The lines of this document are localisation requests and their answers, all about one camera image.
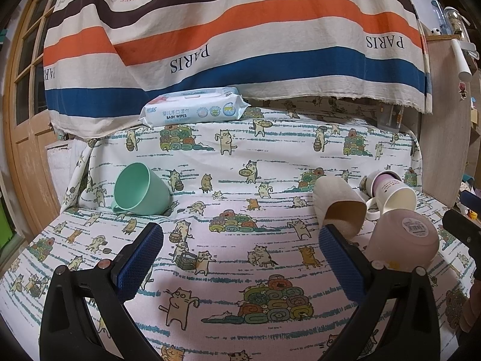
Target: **cat print tablecloth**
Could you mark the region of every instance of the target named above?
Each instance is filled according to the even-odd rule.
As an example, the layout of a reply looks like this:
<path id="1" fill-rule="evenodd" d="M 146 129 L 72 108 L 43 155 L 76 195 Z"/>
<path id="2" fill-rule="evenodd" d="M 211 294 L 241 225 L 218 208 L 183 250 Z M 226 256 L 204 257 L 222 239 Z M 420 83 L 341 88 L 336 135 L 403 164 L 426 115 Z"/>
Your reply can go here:
<path id="1" fill-rule="evenodd" d="M 320 98 L 272 102 L 248 108 L 240 121 L 142 126 L 91 141 L 63 213 L 3 276 L 2 316 L 38 359 L 53 270 L 61 264 L 88 269 L 113 259 L 154 221 L 163 228 L 164 246 L 125 306 L 165 361 L 317 361 L 356 305 L 318 247 L 316 180 L 338 175 L 362 195 L 367 174 L 391 169 L 413 188 L 421 186 L 416 140 L 375 128 L 372 110 Z M 116 177 L 132 162 L 143 162 L 169 185 L 173 203 L 164 215 L 109 209 Z M 447 208 L 417 194 L 417 211 L 440 235 L 428 274 L 446 359 L 456 346 L 454 331 L 474 264 L 441 226 Z M 363 251 L 373 228 L 366 221 L 351 242 Z M 118 352 L 95 301 L 88 304 L 107 348 Z M 391 308 L 386 306 L 364 354 L 376 346 Z"/>

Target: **orange stripe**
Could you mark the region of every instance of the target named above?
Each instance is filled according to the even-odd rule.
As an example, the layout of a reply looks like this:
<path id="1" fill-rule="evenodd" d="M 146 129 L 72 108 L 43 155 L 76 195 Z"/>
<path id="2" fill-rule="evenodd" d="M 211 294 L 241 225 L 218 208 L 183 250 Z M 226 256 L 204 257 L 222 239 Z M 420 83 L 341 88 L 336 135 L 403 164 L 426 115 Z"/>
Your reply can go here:
<path id="1" fill-rule="evenodd" d="M 350 0 L 265 0 L 232 7 L 206 24 L 119 43 L 115 45 L 115 50 L 112 50 L 103 27 L 93 27 L 62 38 L 46 50 L 55 48 L 54 52 L 49 51 L 49 54 L 51 53 L 48 56 L 49 64 L 63 58 L 85 54 L 117 52 L 124 64 L 131 66 L 163 60 L 198 49 L 209 39 L 222 33 L 266 23 L 314 20 L 321 17 L 344 17 L 358 23 L 364 32 L 370 34 L 398 32 L 421 48 L 419 30 L 411 27 L 406 19 L 394 12 L 365 14 Z M 83 32 L 94 29 L 97 29 L 96 34 L 88 35 L 89 39 L 76 39 L 84 37 Z"/>
<path id="2" fill-rule="evenodd" d="M 43 65 L 52 65 L 58 60 L 79 57 L 86 54 L 114 53 L 114 46 L 103 27 L 90 27 L 60 39 L 44 50 Z"/>

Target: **blue stripe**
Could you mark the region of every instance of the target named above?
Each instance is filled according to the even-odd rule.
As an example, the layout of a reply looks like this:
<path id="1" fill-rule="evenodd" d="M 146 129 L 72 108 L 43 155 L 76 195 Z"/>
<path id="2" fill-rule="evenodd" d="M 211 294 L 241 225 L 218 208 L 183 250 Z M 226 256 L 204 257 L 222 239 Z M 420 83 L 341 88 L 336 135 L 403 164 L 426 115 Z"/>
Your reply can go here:
<path id="1" fill-rule="evenodd" d="M 412 86 L 422 94 L 426 91 L 425 73 L 408 61 L 375 60 L 353 49 L 333 47 L 251 57 L 198 72 L 178 84 L 152 91 L 139 88 L 68 88 L 50 89 L 45 93 L 49 109 L 60 114 L 108 118 L 138 115 L 145 103 L 169 92 L 324 76 L 400 83 Z"/>

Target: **striped fabric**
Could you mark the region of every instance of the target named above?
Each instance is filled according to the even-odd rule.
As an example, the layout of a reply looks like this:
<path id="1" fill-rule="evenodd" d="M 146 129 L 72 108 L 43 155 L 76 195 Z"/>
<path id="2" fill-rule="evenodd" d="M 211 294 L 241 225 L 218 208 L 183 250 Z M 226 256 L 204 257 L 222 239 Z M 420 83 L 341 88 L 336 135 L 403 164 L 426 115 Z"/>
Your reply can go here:
<path id="1" fill-rule="evenodd" d="M 45 41 L 54 126 L 103 137 L 172 91 L 368 97 L 431 112 L 411 0 L 58 0 Z"/>

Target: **green mug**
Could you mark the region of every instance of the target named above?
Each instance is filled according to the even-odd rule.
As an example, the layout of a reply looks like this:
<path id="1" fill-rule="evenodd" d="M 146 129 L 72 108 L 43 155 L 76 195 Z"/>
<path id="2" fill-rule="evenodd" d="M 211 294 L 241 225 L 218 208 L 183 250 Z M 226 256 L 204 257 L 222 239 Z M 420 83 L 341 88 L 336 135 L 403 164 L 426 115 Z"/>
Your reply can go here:
<path id="1" fill-rule="evenodd" d="M 115 213 L 155 215 L 165 212 L 172 203 L 169 188 L 151 169 L 141 162 L 125 167 L 115 182 Z"/>

